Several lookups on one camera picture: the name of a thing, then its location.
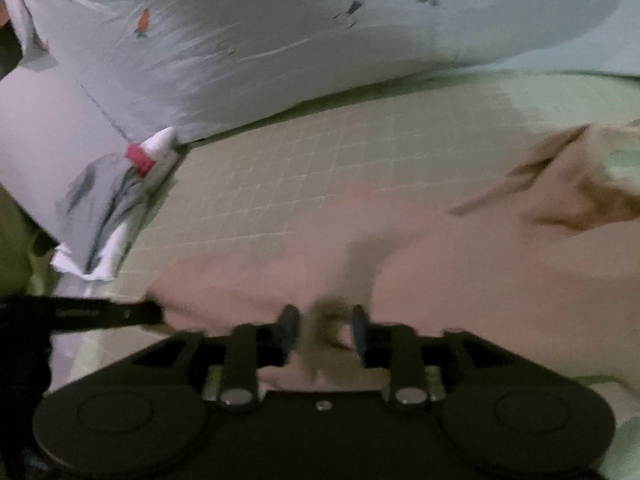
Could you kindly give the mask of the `olive green fabric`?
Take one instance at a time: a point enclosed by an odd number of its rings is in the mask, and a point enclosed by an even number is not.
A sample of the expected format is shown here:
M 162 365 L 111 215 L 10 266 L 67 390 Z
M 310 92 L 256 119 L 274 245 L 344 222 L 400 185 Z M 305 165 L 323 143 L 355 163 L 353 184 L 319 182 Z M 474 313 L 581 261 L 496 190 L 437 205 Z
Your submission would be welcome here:
M 58 243 L 5 188 L 1 188 L 0 214 L 1 295 L 48 296 L 58 280 L 51 266 Z

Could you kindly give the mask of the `pink cloth garment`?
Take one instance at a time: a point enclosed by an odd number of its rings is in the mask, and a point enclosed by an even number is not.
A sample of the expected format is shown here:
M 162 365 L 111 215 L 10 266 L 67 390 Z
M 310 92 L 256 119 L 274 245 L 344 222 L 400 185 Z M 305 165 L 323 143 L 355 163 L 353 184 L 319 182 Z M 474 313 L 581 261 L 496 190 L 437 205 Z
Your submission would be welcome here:
M 175 330 L 229 333 L 303 315 L 273 389 L 367 389 L 347 325 L 463 328 L 570 377 L 639 385 L 639 128 L 555 133 L 487 191 L 451 205 L 352 190 L 301 214 L 271 257 L 209 252 L 148 289 Z

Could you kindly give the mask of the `grey garment with red cuff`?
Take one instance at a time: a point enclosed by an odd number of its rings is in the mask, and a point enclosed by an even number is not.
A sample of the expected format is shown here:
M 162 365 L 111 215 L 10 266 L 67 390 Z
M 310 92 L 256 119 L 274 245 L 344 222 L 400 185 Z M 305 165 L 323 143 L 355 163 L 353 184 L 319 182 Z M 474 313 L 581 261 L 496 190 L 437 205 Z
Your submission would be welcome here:
M 53 265 L 63 273 L 87 276 L 130 214 L 145 202 L 144 179 L 155 160 L 140 144 L 89 162 L 55 204 L 58 240 Z

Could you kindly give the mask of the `white folded cloth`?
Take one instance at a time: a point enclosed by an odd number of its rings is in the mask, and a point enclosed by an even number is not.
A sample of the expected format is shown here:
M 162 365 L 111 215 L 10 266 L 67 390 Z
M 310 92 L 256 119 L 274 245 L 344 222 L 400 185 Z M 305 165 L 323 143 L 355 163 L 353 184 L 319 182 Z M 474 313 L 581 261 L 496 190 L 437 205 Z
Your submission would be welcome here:
M 122 222 L 122 226 L 117 230 L 117 235 L 112 238 L 110 246 L 106 248 L 101 264 L 93 273 L 87 276 L 79 276 L 73 273 L 64 274 L 72 274 L 82 280 L 96 282 L 108 282 L 115 277 L 122 258 L 124 258 L 126 251 L 137 236 L 137 232 L 139 232 L 142 220 L 148 212 L 152 195 L 160 188 L 160 185 L 163 184 L 168 174 L 174 169 L 178 162 L 179 156 L 175 150 L 176 142 L 176 130 L 169 127 L 157 131 L 157 133 L 154 133 L 149 139 L 141 143 L 130 143 L 140 144 L 152 159 L 155 160 L 153 169 L 144 179 L 144 204 L 137 207 L 127 220 Z

